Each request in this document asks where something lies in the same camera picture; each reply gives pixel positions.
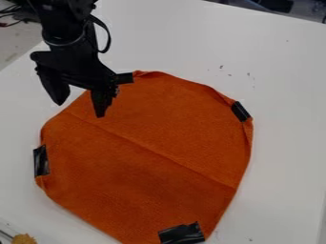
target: cable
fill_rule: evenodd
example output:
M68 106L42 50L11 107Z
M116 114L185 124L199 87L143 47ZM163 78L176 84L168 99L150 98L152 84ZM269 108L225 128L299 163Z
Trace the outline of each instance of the cable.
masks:
M5 9L0 10L0 13L16 13L21 10L21 6L11 5Z
M1 19L1 18L4 18L4 17L7 17L7 16L13 16L13 15L14 15L14 13L4 14L4 15L1 15L1 16L0 16L0 19ZM16 21L16 22L13 22L13 23L10 23L10 24L8 24L8 23L1 23L1 22L0 22L0 28L11 27L11 26L14 26L14 25L19 24L19 23L22 22L22 21L27 22L26 19L18 20L18 21Z

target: table surface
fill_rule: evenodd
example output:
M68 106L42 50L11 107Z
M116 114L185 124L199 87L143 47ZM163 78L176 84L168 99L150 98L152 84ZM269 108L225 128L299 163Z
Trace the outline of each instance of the table surface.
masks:
M0 10L11 5L11 2L0 0ZM13 23L15 20L9 16L1 18L0 22ZM42 39L41 26L32 22L1 28L0 34L0 71L40 43Z
M326 191L325 26L198 0L98 5L113 37L101 56L106 65L207 84L241 101L255 119L250 165L207 243L325 243L318 241ZM118 243L33 181L39 130L64 108L52 104L33 68L26 54L0 72L0 216L39 243Z

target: black tape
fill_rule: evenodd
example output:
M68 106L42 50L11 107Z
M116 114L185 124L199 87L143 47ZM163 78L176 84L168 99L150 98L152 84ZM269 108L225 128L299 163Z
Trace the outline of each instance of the black tape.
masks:
M47 148L45 145L35 149L34 154L34 176L50 174L49 160L47 156Z
M231 106L231 109L235 116L241 121L245 122L248 118L251 116L249 113L243 108L243 106L240 104L240 102L234 102Z
M163 230L158 236L162 244L194 244L205 241L198 222Z

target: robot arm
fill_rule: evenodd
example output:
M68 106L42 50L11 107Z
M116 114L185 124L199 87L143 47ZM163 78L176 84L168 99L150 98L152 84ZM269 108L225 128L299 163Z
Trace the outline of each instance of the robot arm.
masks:
M118 86L132 83L132 73L116 74L98 59L111 44L106 25L91 15L97 0L29 0L37 12L42 36L51 51L31 54L36 71L51 99L62 105L70 85L91 91L97 117L103 117L118 94ZM94 25L108 33L104 50L97 45Z

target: fabric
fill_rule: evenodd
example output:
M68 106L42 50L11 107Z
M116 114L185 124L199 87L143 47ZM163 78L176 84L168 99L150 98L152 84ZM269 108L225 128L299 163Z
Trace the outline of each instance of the fabric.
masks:
M56 203L124 244L198 222L205 237L248 165L252 118L210 87L162 72L134 73L106 117L86 91L46 123L50 174L37 184Z

